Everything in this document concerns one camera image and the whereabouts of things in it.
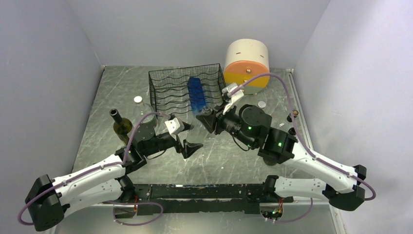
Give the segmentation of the clear bottle gold top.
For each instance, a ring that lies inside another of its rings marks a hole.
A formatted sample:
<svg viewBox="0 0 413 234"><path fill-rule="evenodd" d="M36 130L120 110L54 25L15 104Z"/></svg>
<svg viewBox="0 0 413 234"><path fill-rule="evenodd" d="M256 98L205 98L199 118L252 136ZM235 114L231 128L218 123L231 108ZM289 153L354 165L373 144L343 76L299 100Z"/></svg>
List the clear bottle gold top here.
<svg viewBox="0 0 413 234"><path fill-rule="evenodd" d="M293 109L292 113L289 113L288 115L281 117L278 126L290 126L292 124L292 120L295 119L298 115L298 110Z"/></svg>

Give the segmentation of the blue square bottle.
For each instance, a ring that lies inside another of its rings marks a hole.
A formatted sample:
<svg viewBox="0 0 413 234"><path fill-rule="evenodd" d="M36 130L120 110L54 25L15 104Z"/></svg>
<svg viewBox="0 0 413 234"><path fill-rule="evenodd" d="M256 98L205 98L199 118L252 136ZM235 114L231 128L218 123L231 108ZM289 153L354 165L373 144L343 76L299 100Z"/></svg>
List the blue square bottle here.
<svg viewBox="0 0 413 234"><path fill-rule="evenodd" d="M187 82L187 89L191 110L196 115L200 113L206 105L206 98L200 79L197 77L190 77Z"/></svg>

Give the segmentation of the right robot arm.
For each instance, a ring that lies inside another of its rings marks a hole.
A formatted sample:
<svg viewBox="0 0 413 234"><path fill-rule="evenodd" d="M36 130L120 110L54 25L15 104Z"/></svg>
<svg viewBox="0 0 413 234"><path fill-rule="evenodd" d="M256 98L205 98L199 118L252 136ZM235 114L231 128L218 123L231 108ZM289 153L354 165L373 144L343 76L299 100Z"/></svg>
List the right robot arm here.
<svg viewBox="0 0 413 234"><path fill-rule="evenodd" d="M271 127L272 117L254 105L232 108L224 113L222 106L207 109L196 116L209 133L229 133L269 164L285 164L302 170L311 179L285 178L269 175L264 182L263 196L269 202L293 196L316 198L340 210L354 211L367 201L361 183L366 178L362 165L337 163L305 145L285 131Z"/></svg>

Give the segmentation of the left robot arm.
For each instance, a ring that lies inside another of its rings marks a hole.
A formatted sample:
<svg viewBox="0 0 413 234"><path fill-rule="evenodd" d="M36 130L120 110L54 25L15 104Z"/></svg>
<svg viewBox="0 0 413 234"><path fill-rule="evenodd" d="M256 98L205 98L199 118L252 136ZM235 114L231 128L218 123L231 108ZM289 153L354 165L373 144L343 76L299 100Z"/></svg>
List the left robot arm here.
<svg viewBox="0 0 413 234"><path fill-rule="evenodd" d="M134 141L138 131L147 127L143 121L147 117L166 118L167 132L144 140L143 146ZM34 226L37 232L52 229L72 213L101 202L120 200L124 204L133 200L134 186L128 174L147 163L147 156L175 148L184 158L189 158L200 149L201 143L181 141L179 133L193 127L174 115L149 112L141 116L131 131L130 138L119 154L112 154L102 161L75 173L50 178L48 175L38 177L25 199L25 206L19 211L18 222Z"/></svg>

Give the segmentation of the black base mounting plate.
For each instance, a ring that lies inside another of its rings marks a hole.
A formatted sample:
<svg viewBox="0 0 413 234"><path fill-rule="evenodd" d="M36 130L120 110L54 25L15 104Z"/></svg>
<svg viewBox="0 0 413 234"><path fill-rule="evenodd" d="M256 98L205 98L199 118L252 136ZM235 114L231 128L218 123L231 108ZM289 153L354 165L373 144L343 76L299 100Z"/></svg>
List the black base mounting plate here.
<svg viewBox="0 0 413 234"><path fill-rule="evenodd" d="M116 202L138 202L137 215L164 213L243 212L259 214L260 205L292 203L290 197L281 198L271 193L264 184L135 184L121 192Z"/></svg>

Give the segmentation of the clear bottle white cap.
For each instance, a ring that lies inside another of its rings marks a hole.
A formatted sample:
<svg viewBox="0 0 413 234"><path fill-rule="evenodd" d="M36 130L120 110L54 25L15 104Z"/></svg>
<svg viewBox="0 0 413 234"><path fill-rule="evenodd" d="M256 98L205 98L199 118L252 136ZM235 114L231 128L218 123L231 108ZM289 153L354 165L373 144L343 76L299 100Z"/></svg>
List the clear bottle white cap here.
<svg viewBox="0 0 413 234"><path fill-rule="evenodd" d="M134 116L137 121L139 121L145 114L153 112L153 108L145 103L141 96L135 96L133 101L135 103ZM141 123L156 125L156 115L146 117Z"/></svg>

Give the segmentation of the dark green wine bottle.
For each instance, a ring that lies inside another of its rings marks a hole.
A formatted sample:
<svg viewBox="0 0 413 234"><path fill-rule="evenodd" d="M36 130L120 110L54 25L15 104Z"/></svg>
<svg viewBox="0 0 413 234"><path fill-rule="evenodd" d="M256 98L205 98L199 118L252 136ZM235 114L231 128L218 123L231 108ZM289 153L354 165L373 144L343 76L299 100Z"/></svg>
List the dark green wine bottle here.
<svg viewBox="0 0 413 234"><path fill-rule="evenodd" d="M119 137L119 139L125 145L127 145L130 140L129 133L132 131L133 128L132 122L129 119L122 117L117 109L111 109L109 114L114 120L114 132Z"/></svg>

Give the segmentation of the round cream drawer cabinet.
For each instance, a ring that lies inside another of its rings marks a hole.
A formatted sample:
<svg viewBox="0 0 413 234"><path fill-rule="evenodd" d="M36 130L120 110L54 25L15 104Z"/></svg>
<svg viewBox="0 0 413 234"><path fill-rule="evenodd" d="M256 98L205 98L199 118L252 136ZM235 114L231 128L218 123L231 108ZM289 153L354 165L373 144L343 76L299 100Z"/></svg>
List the round cream drawer cabinet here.
<svg viewBox="0 0 413 234"><path fill-rule="evenodd" d="M239 39L232 42L226 52L224 81L226 85L238 85L250 78L269 73L268 48L255 39Z"/></svg>

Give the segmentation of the green wine bottle label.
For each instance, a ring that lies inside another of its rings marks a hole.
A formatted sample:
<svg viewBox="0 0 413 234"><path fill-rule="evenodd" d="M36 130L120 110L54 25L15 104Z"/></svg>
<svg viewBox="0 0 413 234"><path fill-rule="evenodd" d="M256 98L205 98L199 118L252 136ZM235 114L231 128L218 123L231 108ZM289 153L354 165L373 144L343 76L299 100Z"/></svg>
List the green wine bottle label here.
<svg viewBox="0 0 413 234"><path fill-rule="evenodd" d="M297 134L294 127L291 127L287 132L292 136L295 136Z"/></svg>

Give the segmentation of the round clear bottle silver cap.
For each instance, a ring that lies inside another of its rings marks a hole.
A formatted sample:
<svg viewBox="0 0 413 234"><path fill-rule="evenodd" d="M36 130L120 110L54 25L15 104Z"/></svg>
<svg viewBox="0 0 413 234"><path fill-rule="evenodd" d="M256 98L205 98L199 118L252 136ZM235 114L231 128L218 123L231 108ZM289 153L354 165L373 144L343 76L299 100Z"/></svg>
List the round clear bottle silver cap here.
<svg viewBox="0 0 413 234"><path fill-rule="evenodd" d="M263 109L263 108L266 107L266 103L264 101L259 101L258 102L258 107Z"/></svg>

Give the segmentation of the clear glass bottle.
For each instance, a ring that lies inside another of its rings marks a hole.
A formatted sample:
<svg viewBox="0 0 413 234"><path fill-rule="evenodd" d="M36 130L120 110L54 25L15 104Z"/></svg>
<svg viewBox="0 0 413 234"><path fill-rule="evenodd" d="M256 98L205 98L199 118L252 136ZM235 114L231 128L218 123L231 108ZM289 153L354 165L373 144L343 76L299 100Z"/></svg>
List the clear glass bottle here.
<svg viewBox="0 0 413 234"><path fill-rule="evenodd" d="M207 135L209 134L203 124L196 118L199 115L209 115L212 112L212 108L204 106L202 110L194 114L194 118L191 122L191 129L187 133L187 142L190 145L203 144Z"/></svg>

